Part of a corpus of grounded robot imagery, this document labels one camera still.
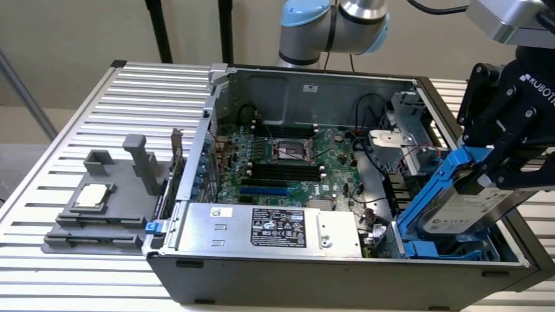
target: power supply label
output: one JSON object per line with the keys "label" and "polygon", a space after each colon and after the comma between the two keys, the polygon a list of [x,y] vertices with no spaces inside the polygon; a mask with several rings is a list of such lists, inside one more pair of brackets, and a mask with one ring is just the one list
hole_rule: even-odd
{"label": "power supply label", "polygon": [[305,211],[255,208],[251,224],[255,246],[306,248]]}

